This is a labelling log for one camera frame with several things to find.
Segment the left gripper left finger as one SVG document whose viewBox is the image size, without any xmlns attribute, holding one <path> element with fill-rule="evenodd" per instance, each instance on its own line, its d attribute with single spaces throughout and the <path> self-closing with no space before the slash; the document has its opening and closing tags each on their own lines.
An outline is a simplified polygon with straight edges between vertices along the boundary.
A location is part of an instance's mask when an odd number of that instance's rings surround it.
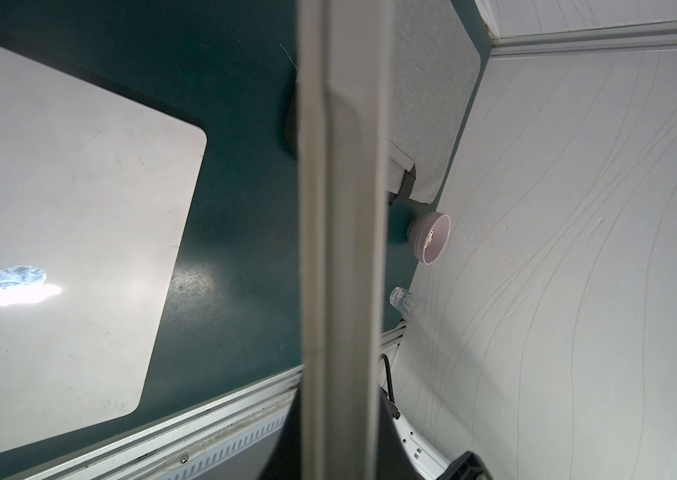
<svg viewBox="0 0 677 480">
<path fill-rule="evenodd" d="M 302 479 L 302 386 L 296 389 L 282 432 L 258 480 Z"/>
</svg>

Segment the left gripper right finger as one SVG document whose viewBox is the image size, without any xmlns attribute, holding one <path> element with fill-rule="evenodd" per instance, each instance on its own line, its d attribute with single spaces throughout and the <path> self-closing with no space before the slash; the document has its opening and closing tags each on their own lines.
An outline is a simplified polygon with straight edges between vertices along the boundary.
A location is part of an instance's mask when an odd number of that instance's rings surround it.
<svg viewBox="0 0 677 480">
<path fill-rule="evenodd" d="M 393 412 L 394 406 L 380 389 L 376 479 L 420 480 L 421 476 L 410 462 L 395 429 Z"/>
</svg>

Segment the silver laptop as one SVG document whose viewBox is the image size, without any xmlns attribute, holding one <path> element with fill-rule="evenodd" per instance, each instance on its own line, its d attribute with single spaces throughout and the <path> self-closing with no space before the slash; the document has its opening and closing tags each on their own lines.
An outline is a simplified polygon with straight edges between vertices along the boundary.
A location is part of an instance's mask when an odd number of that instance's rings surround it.
<svg viewBox="0 0 677 480">
<path fill-rule="evenodd" d="M 0 47 L 0 453 L 138 408 L 204 150 Z"/>
<path fill-rule="evenodd" d="M 298 5 L 302 475 L 376 472 L 390 1 Z"/>
</svg>

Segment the grey laptop sleeve back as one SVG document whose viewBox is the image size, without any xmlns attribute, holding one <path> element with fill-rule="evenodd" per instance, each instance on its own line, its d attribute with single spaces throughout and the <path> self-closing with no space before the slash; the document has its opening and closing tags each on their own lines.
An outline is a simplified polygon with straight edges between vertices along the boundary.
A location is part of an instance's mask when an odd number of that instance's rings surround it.
<svg viewBox="0 0 677 480">
<path fill-rule="evenodd" d="M 389 100 L 387 189 L 415 170 L 410 199 L 434 202 L 480 70 L 450 1 L 398 1 Z"/>
</svg>

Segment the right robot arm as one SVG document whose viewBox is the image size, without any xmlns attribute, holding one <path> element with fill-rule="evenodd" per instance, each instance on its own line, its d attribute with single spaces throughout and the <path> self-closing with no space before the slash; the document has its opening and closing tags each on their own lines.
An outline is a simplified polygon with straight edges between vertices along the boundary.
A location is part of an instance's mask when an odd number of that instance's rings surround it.
<svg viewBox="0 0 677 480">
<path fill-rule="evenodd" d="M 385 376 L 378 429 L 378 479 L 492 479 L 481 458 L 466 451 L 448 460 L 418 433 L 394 403 L 391 367 L 380 355 Z"/>
</svg>

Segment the clear plastic cup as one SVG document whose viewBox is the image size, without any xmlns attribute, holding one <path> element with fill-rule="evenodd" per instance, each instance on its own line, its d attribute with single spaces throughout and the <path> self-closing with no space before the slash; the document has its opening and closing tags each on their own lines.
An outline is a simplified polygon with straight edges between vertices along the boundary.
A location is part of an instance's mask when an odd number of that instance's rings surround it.
<svg viewBox="0 0 677 480">
<path fill-rule="evenodd" d="M 389 304 L 406 321 L 418 320 L 425 311 L 425 300 L 402 287 L 396 287 L 392 290 L 389 296 Z"/>
</svg>

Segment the pink bowl with snacks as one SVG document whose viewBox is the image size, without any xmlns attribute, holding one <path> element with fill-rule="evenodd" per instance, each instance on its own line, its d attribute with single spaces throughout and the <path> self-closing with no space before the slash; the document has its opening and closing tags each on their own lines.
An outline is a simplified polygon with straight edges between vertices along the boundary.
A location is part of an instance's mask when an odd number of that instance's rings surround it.
<svg viewBox="0 0 677 480">
<path fill-rule="evenodd" d="M 407 240 L 416 260 L 431 265 L 446 248 L 451 229 L 447 214 L 430 212 L 417 218 L 407 230 Z"/>
</svg>

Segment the aluminium front rail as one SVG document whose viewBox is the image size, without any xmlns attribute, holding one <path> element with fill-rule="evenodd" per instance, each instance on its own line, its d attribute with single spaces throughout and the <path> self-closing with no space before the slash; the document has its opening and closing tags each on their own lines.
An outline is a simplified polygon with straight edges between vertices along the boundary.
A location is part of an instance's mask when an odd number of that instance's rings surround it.
<svg viewBox="0 0 677 480">
<path fill-rule="evenodd" d="M 204 402 L 16 479 L 194 479 L 278 434 L 300 366 Z"/>
</svg>

